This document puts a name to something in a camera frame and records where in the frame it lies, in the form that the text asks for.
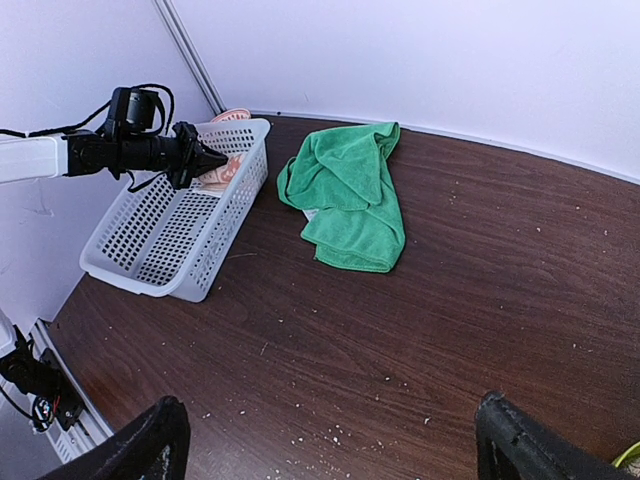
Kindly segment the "orange bunny pattern towel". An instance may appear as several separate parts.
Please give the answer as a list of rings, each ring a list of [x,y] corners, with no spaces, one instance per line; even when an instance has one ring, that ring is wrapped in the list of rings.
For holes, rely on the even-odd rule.
[[[238,173],[245,156],[245,153],[233,155],[225,165],[199,176],[200,186],[197,188],[197,192],[220,198]]]

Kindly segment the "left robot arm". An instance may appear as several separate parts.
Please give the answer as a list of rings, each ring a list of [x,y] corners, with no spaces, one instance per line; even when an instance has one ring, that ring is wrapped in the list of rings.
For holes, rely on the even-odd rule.
[[[93,175],[103,170],[118,179],[135,171],[165,175],[175,190],[228,162],[228,156],[205,145],[186,122],[166,136],[134,135],[107,140],[82,130],[70,135],[7,140],[1,143],[1,182]]]

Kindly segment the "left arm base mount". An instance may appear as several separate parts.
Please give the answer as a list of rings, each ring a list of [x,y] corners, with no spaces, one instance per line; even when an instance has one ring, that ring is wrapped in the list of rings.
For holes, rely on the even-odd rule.
[[[27,340],[17,325],[8,328],[8,342],[1,349],[1,377],[25,395],[32,395],[27,412],[1,388],[5,400],[30,421],[36,432],[46,432],[55,422],[63,431],[74,426],[85,403],[51,348],[34,355],[35,340]]]

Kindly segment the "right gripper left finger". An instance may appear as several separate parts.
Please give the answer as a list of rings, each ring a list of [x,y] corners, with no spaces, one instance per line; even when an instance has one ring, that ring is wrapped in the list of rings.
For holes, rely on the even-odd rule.
[[[164,396],[89,452],[45,479],[184,479],[190,448],[187,410]]]

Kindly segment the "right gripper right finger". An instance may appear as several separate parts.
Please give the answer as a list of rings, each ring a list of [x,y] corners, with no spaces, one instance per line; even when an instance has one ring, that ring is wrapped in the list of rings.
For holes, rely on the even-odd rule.
[[[479,479],[631,479],[633,476],[537,422],[501,392],[489,392],[475,415]]]

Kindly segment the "green microfiber towel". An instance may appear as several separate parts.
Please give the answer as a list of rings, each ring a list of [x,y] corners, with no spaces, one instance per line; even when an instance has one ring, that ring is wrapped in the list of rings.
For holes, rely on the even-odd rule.
[[[317,261],[368,273],[395,267],[406,235],[388,159],[400,137],[396,122],[316,131],[282,168],[280,201],[314,213],[300,236]]]

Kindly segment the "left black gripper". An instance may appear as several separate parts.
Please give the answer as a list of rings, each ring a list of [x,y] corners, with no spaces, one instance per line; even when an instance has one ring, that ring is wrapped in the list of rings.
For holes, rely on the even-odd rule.
[[[172,156],[167,176],[174,189],[189,188],[194,177],[200,177],[228,162],[226,154],[199,142],[194,125],[177,122],[173,131],[177,153]]]

